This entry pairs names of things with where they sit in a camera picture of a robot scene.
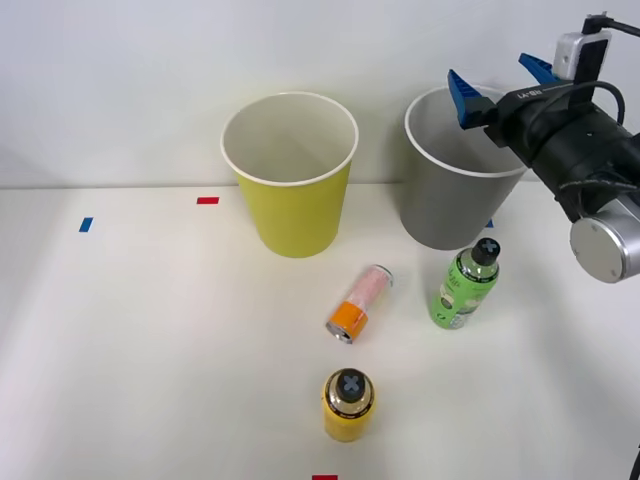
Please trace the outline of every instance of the blue tape marker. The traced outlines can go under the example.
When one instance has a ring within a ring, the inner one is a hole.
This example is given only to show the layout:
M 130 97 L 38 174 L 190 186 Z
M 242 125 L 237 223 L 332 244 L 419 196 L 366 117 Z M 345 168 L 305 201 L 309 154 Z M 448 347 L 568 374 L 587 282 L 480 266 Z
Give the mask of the blue tape marker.
M 80 225 L 80 233 L 87 233 L 91 228 L 91 223 L 93 223 L 93 217 L 85 217 Z

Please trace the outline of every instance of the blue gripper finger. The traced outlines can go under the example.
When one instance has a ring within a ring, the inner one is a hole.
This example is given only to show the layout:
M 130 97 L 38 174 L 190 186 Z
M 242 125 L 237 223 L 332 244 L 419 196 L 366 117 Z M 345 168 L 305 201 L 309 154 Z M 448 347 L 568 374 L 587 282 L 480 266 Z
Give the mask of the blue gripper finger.
M 467 126 L 467 107 L 465 105 L 465 99 L 481 97 L 480 92 L 462 80 L 453 70 L 449 70 L 447 75 L 447 82 L 449 83 L 449 92 L 451 98 L 453 98 L 453 104 L 456 106 L 458 112 L 458 123 L 462 128 Z
M 544 60 L 540 60 L 533 55 L 529 55 L 528 53 L 520 54 L 520 58 L 518 62 L 526 68 L 533 78 L 535 78 L 539 84 L 544 83 L 553 83 L 557 82 L 560 79 L 556 77 L 552 72 L 552 66 L 550 63 L 545 62 Z

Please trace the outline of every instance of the tape marker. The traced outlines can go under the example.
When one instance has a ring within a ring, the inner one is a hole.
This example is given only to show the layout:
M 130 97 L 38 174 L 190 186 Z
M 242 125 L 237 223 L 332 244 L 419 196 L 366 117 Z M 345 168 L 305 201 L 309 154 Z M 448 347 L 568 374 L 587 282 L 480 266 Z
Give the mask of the tape marker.
M 85 217 L 82 221 L 82 225 L 80 225 L 80 233 L 87 233 L 91 228 L 91 224 L 93 223 L 93 217 Z
M 217 205 L 220 197 L 198 197 L 198 205 Z

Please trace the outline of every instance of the green bottle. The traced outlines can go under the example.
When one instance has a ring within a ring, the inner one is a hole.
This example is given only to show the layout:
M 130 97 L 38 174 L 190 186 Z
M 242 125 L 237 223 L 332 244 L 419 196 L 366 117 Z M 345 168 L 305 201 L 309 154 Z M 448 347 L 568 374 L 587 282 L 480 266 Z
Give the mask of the green bottle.
M 500 245 L 482 238 L 462 250 L 451 263 L 447 278 L 431 302 L 431 318 L 442 328 L 461 328 L 498 280 Z

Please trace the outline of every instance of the small can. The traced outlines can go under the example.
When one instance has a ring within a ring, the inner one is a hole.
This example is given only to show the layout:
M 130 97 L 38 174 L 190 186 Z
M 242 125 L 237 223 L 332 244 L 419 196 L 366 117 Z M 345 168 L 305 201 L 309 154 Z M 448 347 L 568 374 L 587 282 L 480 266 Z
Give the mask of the small can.
M 369 266 L 326 323 L 327 330 L 345 343 L 353 343 L 369 320 L 372 307 L 393 285 L 393 275 L 380 265 Z
M 322 390 L 324 429 L 339 442 L 362 436 L 375 409 L 375 394 L 369 377 L 355 368 L 338 370 Z

